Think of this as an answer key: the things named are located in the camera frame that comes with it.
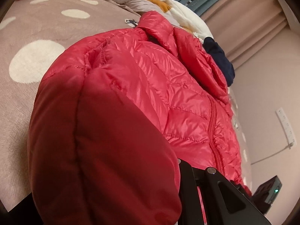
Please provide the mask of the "white plush goose toy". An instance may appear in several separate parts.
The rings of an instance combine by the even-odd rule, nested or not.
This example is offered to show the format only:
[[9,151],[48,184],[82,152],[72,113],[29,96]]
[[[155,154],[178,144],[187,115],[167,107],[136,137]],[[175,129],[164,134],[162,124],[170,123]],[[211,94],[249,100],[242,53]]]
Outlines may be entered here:
[[201,43],[205,38],[214,38],[206,23],[187,6],[175,0],[147,0],[158,5],[164,13],[177,21],[180,27],[192,33]]

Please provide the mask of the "white wall power strip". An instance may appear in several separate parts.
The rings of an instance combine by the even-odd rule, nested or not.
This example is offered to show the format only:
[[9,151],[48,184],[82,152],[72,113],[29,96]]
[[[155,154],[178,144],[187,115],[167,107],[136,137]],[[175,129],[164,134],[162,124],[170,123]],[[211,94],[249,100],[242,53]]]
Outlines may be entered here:
[[276,115],[280,121],[280,124],[283,128],[283,131],[285,133],[287,142],[288,142],[288,148],[291,149],[292,147],[297,145],[296,136],[294,134],[294,131],[292,129],[291,123],[288,120],[287,115],[285,114],[282,107],[280,107],[278,110],[276,110]]

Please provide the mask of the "black box green light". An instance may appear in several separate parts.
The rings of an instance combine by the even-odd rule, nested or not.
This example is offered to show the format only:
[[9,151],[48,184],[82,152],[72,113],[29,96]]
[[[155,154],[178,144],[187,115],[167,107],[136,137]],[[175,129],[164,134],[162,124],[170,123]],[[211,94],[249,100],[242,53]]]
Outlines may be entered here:
[[268,181],[261,184],[257,190],[250,195],[246,188],[241,184],[235,184],[230,181],[263,215],[266,215],[275,201],[282,183],[278,176],[274,176]]

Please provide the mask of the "navy blue garment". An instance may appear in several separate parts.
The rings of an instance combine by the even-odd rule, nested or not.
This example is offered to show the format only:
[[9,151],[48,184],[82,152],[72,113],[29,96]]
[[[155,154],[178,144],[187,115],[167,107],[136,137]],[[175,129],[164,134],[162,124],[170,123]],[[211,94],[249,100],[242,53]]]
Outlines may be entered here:
[[227,86],[230,87],[235,78],[235,71],[232,63],[227,59],[225,52],[219,44],[211,37],[206,37],[203,41],[205,51],[213,58],[221,72],[223,73]]

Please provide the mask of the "pink curtain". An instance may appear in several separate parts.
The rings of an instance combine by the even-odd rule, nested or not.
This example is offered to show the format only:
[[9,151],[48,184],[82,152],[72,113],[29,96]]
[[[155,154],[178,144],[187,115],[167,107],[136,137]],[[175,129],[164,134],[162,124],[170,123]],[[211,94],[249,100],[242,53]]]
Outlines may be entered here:
[[219,0],[199,17],[235,69],[288,25],[278,0]]

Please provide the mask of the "bright red hooded down jacket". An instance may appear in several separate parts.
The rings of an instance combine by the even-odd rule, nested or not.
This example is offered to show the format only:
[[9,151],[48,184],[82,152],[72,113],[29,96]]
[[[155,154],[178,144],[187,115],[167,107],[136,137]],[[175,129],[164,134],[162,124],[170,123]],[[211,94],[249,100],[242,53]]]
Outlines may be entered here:
[[175,224],[178,160],[243,184],[224,75],[200,41],[151,11],[51,65],[28,134],[45,224]]

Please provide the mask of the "brown polka dot bedspread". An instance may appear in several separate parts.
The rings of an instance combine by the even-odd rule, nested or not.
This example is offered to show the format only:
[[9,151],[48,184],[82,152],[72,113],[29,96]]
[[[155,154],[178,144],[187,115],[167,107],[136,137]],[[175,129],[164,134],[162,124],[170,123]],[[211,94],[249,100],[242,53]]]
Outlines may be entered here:
[[[197,168],[216,167],[224,176],[251,189],[251,176],[242,167],[235,105],[226,80],[204,50],[200,40],[172,25],[161,14],[153,31],[152,21],[141,19],[133,28],[127,21],[137,16],[102,0],[19,0],[1,22],[1,201],[13,209],[31,191],[27,136],[35,115],[55,134],[39,145],[39,158],[49,158],[42,182],[51,190],[51,170],[63,154],[63,137],[71,137],[74,123],[63,120],[72,105],[72,86],[62,91],[59,79],[92,76],[89,90],[107,89],[130,102],[135,112],[151,121],[159,134],[154,143],[148,131],[132,117],[101,102],[100,97],[82,105],[90,110],[79,130],[87,138],[110,136],[116,144],[94,141],[87,157],[127,161],[146,150],[167,146]],[[46,85],[42,101],[61,107],[52,113],[58,124],[37,111],[34,99],[40,83]]]

